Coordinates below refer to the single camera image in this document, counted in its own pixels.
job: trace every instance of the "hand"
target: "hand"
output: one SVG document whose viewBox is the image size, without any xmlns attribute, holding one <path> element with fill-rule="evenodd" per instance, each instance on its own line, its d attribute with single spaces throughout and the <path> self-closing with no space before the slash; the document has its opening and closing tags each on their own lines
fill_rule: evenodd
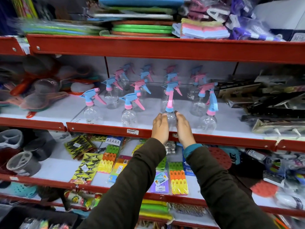
<svg viewBox="0 0 305 229">
<path fill-rule="evenodd" d="M 156 138 L 162 144 L 168 141 L 169 127 L 167 114 L 159 113 L 152 123 L 152 138 Z"/>
<path fill-rule="evenodd" d="M 183 148 L 185 149 L 189 145 L 196 144 L 189 122 L 180 112 L 175 111 L 175 114 L 177 117 L 176 127 L 178 132 L 178 139 L 183 145 Z"/>
</svg>

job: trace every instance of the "person's right hand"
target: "person's right hand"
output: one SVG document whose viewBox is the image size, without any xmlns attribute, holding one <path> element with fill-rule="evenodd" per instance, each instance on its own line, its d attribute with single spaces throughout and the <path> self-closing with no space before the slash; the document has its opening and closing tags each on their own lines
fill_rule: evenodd
<svg viewBox="0 0 305 229">
<path fill-rule="evenodd" d="M 175 111 L 175 114 L 177 117 L 176 127 L 178 132 L 178 139 L 183 145 L 183 148 L 185 149 L 189 145 L 196 144 L 189 122 L 180 112 Z"/>
</svg>

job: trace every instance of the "teal cuff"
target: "teal cuff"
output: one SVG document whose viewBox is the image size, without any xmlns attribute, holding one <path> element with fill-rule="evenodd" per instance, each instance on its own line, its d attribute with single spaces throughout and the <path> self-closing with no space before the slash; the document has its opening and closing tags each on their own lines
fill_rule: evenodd
<svg viewBox="0 0 305 229">
<path fill-rule="evenodd" d="M 184 155 L 184 157 L 187 158 L 189 155 L 191 155 L 191 153 L 192 153 L 195 149 L 197 149 L 197 148 L 199 148 L 199 147 L 201 147 L 201 146 L 202 146 L 202 144 L 192 144 L 192 145 L 187 146 L 187 147 L 185 148 L 185 150 L 183 150 L 183 155 Z"/>
</svg>

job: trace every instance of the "sleeve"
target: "sleeve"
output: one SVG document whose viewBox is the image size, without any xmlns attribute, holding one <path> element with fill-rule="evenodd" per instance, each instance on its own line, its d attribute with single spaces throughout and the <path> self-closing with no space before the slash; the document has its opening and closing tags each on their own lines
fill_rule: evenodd
<svg viewBox="0 0 305 229">
<path fill-rule="evenodd" d="M 220 228 L 277 228 L 271 218 L 238 188 L 227 170 L 205 147 L 197 147 L 186 162 L 196 175 L 201 195 Z"/>
<path fill-rule="evenodd" d="M 165 155 L 162 143 L 149 138 L 134 152 L 115 184 L 77 229 L 134 228 L 142 199 L 154 181 L 157 165 Z"/>
</svg>

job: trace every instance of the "red silicone mat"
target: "red silicone mat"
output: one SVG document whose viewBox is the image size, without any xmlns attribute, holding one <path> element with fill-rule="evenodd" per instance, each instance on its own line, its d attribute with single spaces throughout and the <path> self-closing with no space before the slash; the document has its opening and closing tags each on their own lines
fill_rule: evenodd
<svg viewBox="0 0 305 229">
<path fill-rule="evenodd" d="M 136 24 L 136 25 L 161 25 L 161 26 L 172 26 L 172 21 L 143 21 L 143 20 L 126 20 L 126 21 L 114 21 L 111 22 L 113 25 L 119 24 Z"/>
<path fill-rule="evenodd" d="M 151 36 L 151 37 L 168 37 L 173 36 L 172 34 L 154 34 L 154 33 L 132 33 L 132 32 L 120 32 L 120 31 L 110 31 L 110 34 L 114 35 L 124 35 L 124 36 Z"/>
<path fill-rule="evenodd" d="M 268 198 L 273 197 L 275 195 L 275 193 L 278 191 L 278 186 L 261 180 L 260 182 L 252 186 L 250 189 L 258 196 Z"/>
<path fill-rule="evenodd" d="M 225 169 L 229 169 L 232 165 L 231 158 L 225 151 L 217 147 L 208 147 L 211 155 L 216 158 L 220 165 L 222 165 Z"/>
</svg>

